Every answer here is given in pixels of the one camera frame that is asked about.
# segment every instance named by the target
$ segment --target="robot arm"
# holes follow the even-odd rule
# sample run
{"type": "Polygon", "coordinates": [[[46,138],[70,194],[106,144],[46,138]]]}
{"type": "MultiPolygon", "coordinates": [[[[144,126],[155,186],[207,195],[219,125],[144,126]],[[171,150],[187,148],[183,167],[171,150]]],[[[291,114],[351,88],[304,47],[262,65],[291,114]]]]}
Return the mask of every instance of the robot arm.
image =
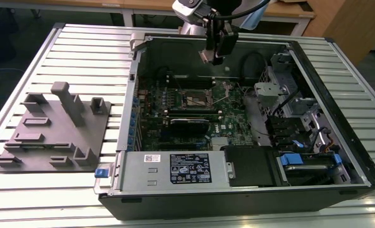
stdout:
{"type": "Polygon", "coordinates": [[[268,4],[263,0],[254,8],[231,15],[242,5],[242,0],[175,0],[172,8],[184,22],[206,28],[206,48],[199,52],[204,63],[220,65],[226,55],[231,54],[238,32],[232,30],[231,20],[240,18],[268,4]]]}

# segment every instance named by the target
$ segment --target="gray plastic base plate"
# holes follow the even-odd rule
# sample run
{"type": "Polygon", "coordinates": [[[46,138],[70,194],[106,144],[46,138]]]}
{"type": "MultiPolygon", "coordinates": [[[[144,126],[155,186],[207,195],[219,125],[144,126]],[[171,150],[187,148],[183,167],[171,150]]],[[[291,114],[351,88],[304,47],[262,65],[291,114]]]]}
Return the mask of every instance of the gray plastic base plate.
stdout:
{"type": "Polygon", "coordinates": [[[86,124],[80,127],[75,127],[60,101],[48,101],[46,104],[39,104],[43,113],[27,111],[8,142],[18,143],[20,141],[34,145],[39,144],[39,147],[22,147],[23,151],[16,152],[4,150],[0,156],[2,162],[11,157],[16,157],[20,161],[2,164],[0,171],[94,171],[99,162],[111,103],[104,102],[104,105],[107,107],[107,114],[92,114],[91,102],[83,102],[82,116],[86,124]],[[48,117],[50,123],[31,125],[31,123],[36,122],[34,119],[39,120],[40,117],[48,117]],[[42,139],[39,142],[34,142],[34,136],[39,134],[42,134],[42,139]],[[72,148],[70,146],[58,149],[48,148],[51,144],[56,145],[56,143],[67,143],[72,148]],[[78,159],[74,159],[74,147],[80,149],[80,152],[76,152],[78,159]]]}

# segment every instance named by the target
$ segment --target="wire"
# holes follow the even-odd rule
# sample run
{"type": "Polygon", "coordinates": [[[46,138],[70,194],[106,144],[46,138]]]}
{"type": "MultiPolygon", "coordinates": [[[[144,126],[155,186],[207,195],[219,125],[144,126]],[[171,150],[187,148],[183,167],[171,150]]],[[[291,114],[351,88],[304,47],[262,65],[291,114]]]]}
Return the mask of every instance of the wire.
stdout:
{"type": "Polygon", "coordinates": [[[218,16],[218,15],[215,15],[215,14],[211,14],[211,15],[208,16],[208,18],[210,18],[211,20],[232,20],[232,19],[240,18],[240,17],[243,17],[243,16],[246,16],[246,15],[254,13],[254,12],[255,12],[256,10],[259,10],[262,7],[264,7],[266,4],[270,3],[270,1],[271,1],[271,0],[263,0],[263,2],[259,3],[254,8],[251,8],[251,9],[248,9],[247,11],[240,12],[240,13],[238,13],[238,14],[234,14],[234,15],[230,15],[230,16],[218,16]]]}
{"type": "Polygon", "coordinates": [[[256,130],[256,128],[254,128],[254,130],[259,133],[259,134],[263,134],[263,135],[266,135],[266,136],[271,136],[270,134],[266,134],[266,133],[262,133],[260,131],[258,131],[256,130]]]}
{"type": "Polygon", "coordinates": [[[250,52],[247,52],[247,53],[244,54],[244,56],[240,58],[240,60],[239,60],[239,62],[238,62],[238,67],[239,67],[239,75],[238,75],[238,77],[239,77],[240,79],[244,79],[244,78],[246,78],[246,77],[244,77],[244,65],[246,65],[246,61],[247,61],[247,59],[250,58],[251,55],[256,55],[256,56],[260,56],[260,57],[262,57],[262,60],[263,60],[263,62],[264,62],[264,67],[266,67],[264,71],[268,70],[268,61],[266,60],[263,54],[262,54],[260,52],[258,52],[256,50],[252,50],[252,51],[250,51],[250,52]]]}
{"type": "Polygon", "coordinates": [[[320,132],[322,132],[324,129],[327,129],[327,127],[320,127],[320,128],[316,130],[314,139],[312,139],[311,144],[310,144],[310,149],[308,149],[308,151],[307,151],[308,153],[306,153],[306,154],[314,154],[314,153],[312,153],[314,145],[315,145],[316,139],[319,138],[319,134],[320,134],[320,132]]]}
{"type": "Polygon", "coordinates": [[[240,85],[239,85],[239,82],[236,83],[236,85],[238,85],[238,88],[240,89],[240,91],[243,91],[243,93],[246,93],[244,90],[243,90],[243,88],[242,88],[240,85]]]}
{"type": "Polygon", "coordinates": [[[330,139],[330,143],[328,143],[328,145],[326,146],[326,148],[323,149],[323,152],[324,152],[324,153],[328,152],[330,147],[334,145],[334,139],[330,137],[330,134],[327,134],[327,138],[330,139]]]}
{"type": "Polygon", "coordinates": [[[16,69],[16,68],[0,68],[0,70],[12,70],[12,71],[15,70],[15,71],[20,71],[24,73],[24,70],[16,69]]]}
{"type": "Polygon", "coordinates": [[[254,128],[254,130],[255,130],[259,134],[263,134],[263,135],[266,135],[266,136],[271,137],[271,135],[270,135],[270,134],[262,133],[262,132],[260,132],[260,131],[258,131],[255,128],[254,128]]]}
{"type": "Polygon", "coordinates": [[[274,116],[278,112],[278,110],[287,104],[287,102],[290,102],[291,99],[294,99],[295,95],[299,92],[299,87],[296,88],[296,90],[288,95],[287,99],[278,105],[278,107],[275,108],[275,110],[272,111],[271,115],[274,116]]]}

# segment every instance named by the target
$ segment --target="floor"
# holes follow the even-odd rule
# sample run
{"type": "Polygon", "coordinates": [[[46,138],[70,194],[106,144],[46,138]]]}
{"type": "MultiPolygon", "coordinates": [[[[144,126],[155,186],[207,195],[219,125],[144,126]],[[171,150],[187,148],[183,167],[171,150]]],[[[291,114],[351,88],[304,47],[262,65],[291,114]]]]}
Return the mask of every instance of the floor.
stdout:
{"type": "MultiPolygon", "coordinates": [[[[52,29],[55,22],[94,25],[123,25],[122,16],[108,13],[68,12],[43,10],[42,17],[35,19],[28,9],[16,9],[14,19],[19,30],[10,35],[16,56],[12,60],[0,63],[0,68],[26,70],[52,29]]],[[[138,27],[176,28],[183,21],[171,16],[136,16],[138,27]]],[[[375,89],[375,55],[370,54],[358,66],[366,80],[375,89]]],[[[0,109],[15,88],[23,73],[19,70],[0,70],[0,109]]]]}

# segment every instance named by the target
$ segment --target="wooden table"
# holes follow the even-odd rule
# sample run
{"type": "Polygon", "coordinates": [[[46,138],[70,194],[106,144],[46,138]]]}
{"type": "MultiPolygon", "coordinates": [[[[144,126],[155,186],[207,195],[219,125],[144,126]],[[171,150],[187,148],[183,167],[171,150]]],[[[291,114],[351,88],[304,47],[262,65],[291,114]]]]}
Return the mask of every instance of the wooden table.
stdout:
{"type": "MultiPolygon", "coordinates": [[[[135,14],[175,16],[174,0],[0,0],[0,7],[38,10],[67,10],[86,12],[122,13],[124,25],[135,26],[135,14]]],[[[302,36],[314,12],[307,12],[296,3],[270,4],[263,21],[295,23],[292,36],[302,36]]]]}

